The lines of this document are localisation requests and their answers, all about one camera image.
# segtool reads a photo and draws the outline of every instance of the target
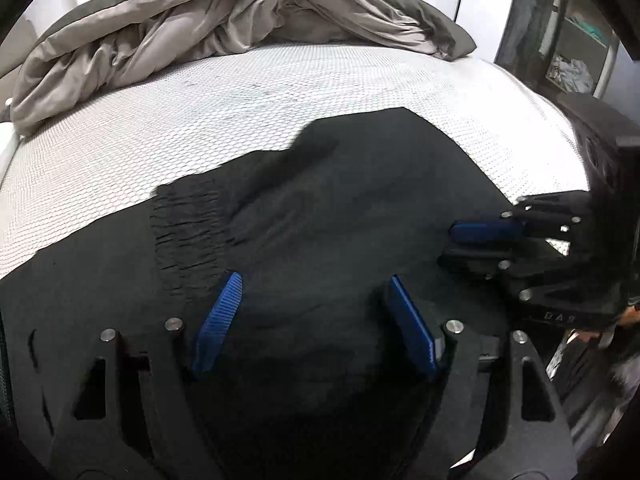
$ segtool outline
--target blue rubber pad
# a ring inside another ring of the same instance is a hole
[[[409,359],[419,372],[429,376],[435,374],[438,371],[438,362],[433,335],[397,276],[391,277],[387,306],[402,333]]]
[[[457,244],[484,244],[507,242],[522,238],[524,224],[518,220],[504,219],[489,222],[460,222],[449,229],[450,239]]]
[[[241,300],[242,277],[234,272],[220,292],[198,333],[196,355],[191,365],[191,371],[196,377],[213,369]]]

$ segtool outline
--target metal pin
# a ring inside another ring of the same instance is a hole
[[[453,334],[459,334],[465,329],[465,326],[462,324],[462,322],[458,321],[457,319],[449,319],[445,324],[445,327],[447,330],[449,330],[449,332]]]
[[[525,334],[522,330],[516,330],[512,335],[513,335],[513,340],[516,343],[520,343],[521,345],[523,345],[529,340],[529,336]]]
[[[518,297],[520,298],[520,301],[529,301],[533,297],[533,293],[528,288],[525,288],[520,291]]]
[[[170,317],[164,322],[164,328],[169,332],[175,332],[182,328],[182,320],[179,317]]]
[[[105,343],[108,343],[115,337],[116,331],[113,328],[106,328],[105,330],[100,332],[100,339],[102,339]]]

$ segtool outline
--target black garment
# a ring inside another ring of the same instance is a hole
[[[597,339],[572,341],[553,378],[583,464],[600,449],[614,410],[625,413],[638,388],[638,327],[616,327],[608,348],[598,348],[598,343]]]
[[[189,389],[230,478],[379,478],[426,386],[376,291],[422,267],[442,320],[503,334],[496,297],[435,261],[455,219],[507,206],[404,108],[318,120],[284,152],[161,186],[0,282],[20,437],[46,461],[88,342],[172,316],[193,335],[236,270],[238,314],[216,367]]]

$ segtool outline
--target comforter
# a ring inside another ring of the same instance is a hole
[[[142,81],[172,63],[265,41],[353,38],[445,60],[475,48],[420,0],[91,0],[38,40],[20,70],[11,118],[30,134],[99,89]]]

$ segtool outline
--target white mattress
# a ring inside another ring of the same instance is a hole
[[[101,95],[20,145],[0,188],[0,277],[158,184],[284,149],[317,118],[390,107],[445,132],[511,200],[587,189],[566,118],[490,63],[378,46],[268,46]]]

